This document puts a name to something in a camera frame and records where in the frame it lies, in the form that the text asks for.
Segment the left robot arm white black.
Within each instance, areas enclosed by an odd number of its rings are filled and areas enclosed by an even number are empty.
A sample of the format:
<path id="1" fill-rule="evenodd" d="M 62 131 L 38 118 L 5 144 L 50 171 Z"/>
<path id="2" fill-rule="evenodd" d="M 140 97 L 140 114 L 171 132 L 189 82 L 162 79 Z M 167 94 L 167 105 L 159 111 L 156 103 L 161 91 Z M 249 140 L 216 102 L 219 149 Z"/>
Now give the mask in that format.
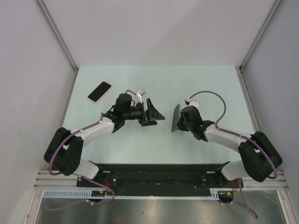
<path id="1" fill-rule="evenodd" d="M 142 101 L 141 94 L 136 94 L 136 104 L 133 98 L 122 93 L 115 104 L 100 119 L 93 124 L 76 131 L 61 127 L 56 130 L 45 154 L 44 160 L 49 165 L 51 175 L 77 175 L 87 178 L 92 186 L 99 186 L 103 182 L 103 174 L 98 165 L 81 158 L 85 146 L 100 137 L 117 132 L 127 120 L 137 120 L 142 126 L 157 125 L 165 117 L 154 107 L 150 98 Z"/>

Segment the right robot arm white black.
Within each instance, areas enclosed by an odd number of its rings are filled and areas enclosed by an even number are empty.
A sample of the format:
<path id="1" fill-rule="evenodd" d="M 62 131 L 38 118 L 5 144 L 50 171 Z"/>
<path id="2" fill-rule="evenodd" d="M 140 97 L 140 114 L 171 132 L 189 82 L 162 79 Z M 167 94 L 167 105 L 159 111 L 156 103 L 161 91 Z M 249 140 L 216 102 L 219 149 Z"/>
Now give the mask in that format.
<path id="1" fill-rule="evenodd" d="M 217 143 L 240 154 L 241 160 L 220 166 L 220 173 L 215 176 L 220 187 L 227 187 L 238 178 L 251 177 L 257 182 L 274 178 L 277 168 L 283 163 L 282 157 L 263 132 L 241 134 L 217 128 L 213 121 L 203 120 L 195 106 L 175 107 L 171 131 L 191 132 L 197 140 Z"/>

